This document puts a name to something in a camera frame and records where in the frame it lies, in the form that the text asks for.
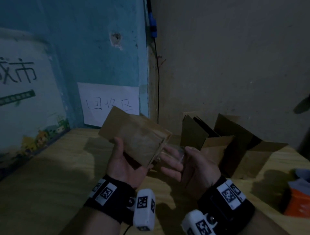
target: white tracking device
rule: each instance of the white tracking device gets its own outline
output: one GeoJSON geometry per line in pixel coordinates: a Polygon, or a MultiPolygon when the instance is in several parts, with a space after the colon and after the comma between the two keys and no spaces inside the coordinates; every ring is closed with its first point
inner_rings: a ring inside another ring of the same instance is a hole
{"type": "Polygon", "coordinates": [[[182,228],[187,235],[216,235],[213,228],[217,225],[208,213],[203,215],[199,210],[189,212],[182,221],[182,228]]]}
{"type": "Polygon", "coordinates": [[[137,198],[134,198],[133,225],[140,231],[152,231],[155,224],[155,195],[149,189],[141,189],[137,193],[137,198]]]}

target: black wristband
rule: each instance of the black wristband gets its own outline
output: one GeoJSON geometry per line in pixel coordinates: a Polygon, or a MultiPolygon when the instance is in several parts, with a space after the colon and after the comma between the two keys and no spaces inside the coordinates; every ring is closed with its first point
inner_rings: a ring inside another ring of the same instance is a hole
{"type": "Polygon", "coordinates": [[[99,210],[120,224],[132,224],[133,212],[127,207],[131,206],[130,198],[134,196],[135,190],[129,184],[105,175],[93,188],[84,206],[99,210]]]}
{"type": "Polygon", "coordinates": [[[213,228],[217,235],[237,234],[251,220],[255,207],[233,184],[221,176],[198,200],[199,210],[208,214],[209,223],[218,224],[213,228]]]}

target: yellow cartoon house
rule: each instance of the yellow cartoon house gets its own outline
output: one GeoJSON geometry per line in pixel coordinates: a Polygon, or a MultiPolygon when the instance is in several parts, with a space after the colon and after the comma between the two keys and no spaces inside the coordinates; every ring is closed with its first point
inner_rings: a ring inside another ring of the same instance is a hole
{"type": "Polygon", "coordinates": [[[38,148],[44,146],[48,141],[48,134],[45,131],[38,131],[39,133],[36,136],[35,143],[38,148]]]}
{"type": "Polygon", "coordinates": [[[25,154],[29,154],[37,150],[35,139],[25,135],[23,135],[23,141],[21,142],[21,147],[25,154]]]}

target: black cable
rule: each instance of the black cable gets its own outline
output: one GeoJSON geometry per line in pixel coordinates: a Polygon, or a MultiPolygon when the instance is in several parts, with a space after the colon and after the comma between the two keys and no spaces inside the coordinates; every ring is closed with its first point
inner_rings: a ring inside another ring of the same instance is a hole
{"type": "Polygon", "coordinates": [[[158,98],[158,103],[157,103],[157,124],[159,124],[159,66],[158,66],[158,57],[157,57],[157,48],[156,48],[156,41],[154,38],[154,45],[155,45],[155,56],[156,56],[156,64],[157,64],[157,71],[158,71],[158,93],[157,93],[157,98],[158,98]]]}
{"type": "Polygon", "coordinates": [[[132,224],[129,225],[128,228],[126,228],[126,230],[125,230],[125,232],[123,233],[123,235],[125,235],[125,234],[127,233],[128,229],[130,229],[131,226],[132,226],[132,224]]]}

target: folded cardboard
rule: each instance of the folded cardboard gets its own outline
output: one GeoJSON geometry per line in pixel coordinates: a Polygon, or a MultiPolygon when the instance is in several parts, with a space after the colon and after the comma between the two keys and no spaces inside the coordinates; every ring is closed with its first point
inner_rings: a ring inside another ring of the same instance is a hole
{"type": "Polygon", "coordinates": [[[180,145],[197,148],[208,160],[217,165],[233,138],[233,136],[220,136],[197,116],[192,118],[185,115],[183,119],[180,145]]]}
{"type": "Polygon", "coordinates": [[[171,133],[145,116],[128,114],[114,106],[99,135],[108,140],[122,138],[124,152],[148,167],[162,151],[171,133]]]}
{"type": "Polygon", "coordinates": [[[255,178],[270,155],[287,145],[263,141],[221,114],[218,115],[214,131],[220,136],[235,136],[220,164],[221,171],[231,178],[255,178]]]}

